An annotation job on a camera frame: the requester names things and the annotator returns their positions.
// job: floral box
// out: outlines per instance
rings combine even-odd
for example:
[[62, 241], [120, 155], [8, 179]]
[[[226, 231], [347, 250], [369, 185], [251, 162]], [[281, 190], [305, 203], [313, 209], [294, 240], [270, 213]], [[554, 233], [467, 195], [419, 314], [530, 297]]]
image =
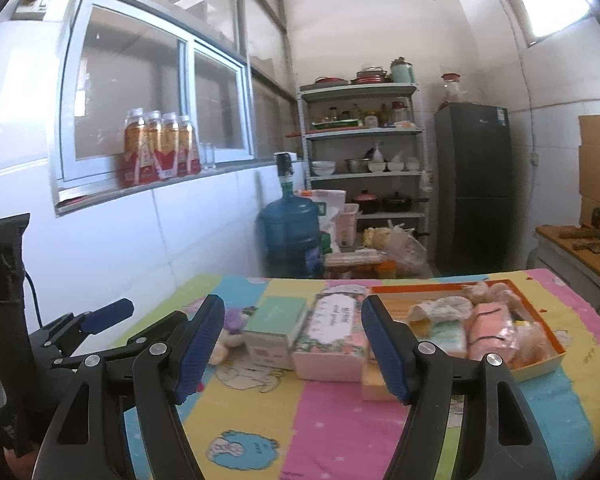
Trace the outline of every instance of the floral box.
[[366, 355], [361, 306], [364, 294], [317, 294], [292, 354], [308, 381], [359, 383]]

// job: silver screw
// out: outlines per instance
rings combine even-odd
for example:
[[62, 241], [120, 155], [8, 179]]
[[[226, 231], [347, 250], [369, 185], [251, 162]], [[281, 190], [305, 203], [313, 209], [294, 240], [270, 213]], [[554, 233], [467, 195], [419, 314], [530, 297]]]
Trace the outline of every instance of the silver screw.
[[498, 354], [487, 354], [487, 362], [491, 366], [500, 366], [502, 364], [502, 357]]
[[84, 360], [86, 366], [95, 366], [100, 362], [100, 356], [92, 354]]
[[436, 346], [429, 341], [423, 341], [418, 345], [418, 350], [420, 353], [431, 355], [436, 351]]
[[167, 351], [167, 345], [164, 343], [154, 343], [149, 346], [149, 354], [151, 355], [162, 355]]

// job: mint green box lid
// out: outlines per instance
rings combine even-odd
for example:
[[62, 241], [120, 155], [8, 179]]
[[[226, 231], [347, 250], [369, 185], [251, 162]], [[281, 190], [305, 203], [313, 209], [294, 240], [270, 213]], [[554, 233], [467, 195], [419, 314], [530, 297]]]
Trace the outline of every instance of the mint green box lid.
[[305, 309], [306, 300], [303, 298], [269, 296], [258, 305], [244, 332], [288, 335], [296, 330]]

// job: blue water bottle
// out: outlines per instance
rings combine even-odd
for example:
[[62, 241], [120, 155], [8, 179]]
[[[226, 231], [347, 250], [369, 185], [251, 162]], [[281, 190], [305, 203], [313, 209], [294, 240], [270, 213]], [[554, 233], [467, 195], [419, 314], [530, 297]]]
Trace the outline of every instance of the blue water bottle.
[[295, 196], [289, 153], [276, 153], [282, 198], [260, 213], [264, 253], [270, 278], [321, 278], [324, 272], [318, 205]]

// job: blue cartoon sheep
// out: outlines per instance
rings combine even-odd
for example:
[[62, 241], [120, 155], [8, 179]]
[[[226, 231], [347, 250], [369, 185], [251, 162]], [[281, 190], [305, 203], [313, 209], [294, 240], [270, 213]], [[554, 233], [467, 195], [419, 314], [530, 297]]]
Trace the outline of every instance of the blue cartoon sheep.
[[253, 433], [225, 431], [206, 450], [211, 462], [227, 469], [265, 469], [278, 458], [278, 442]]

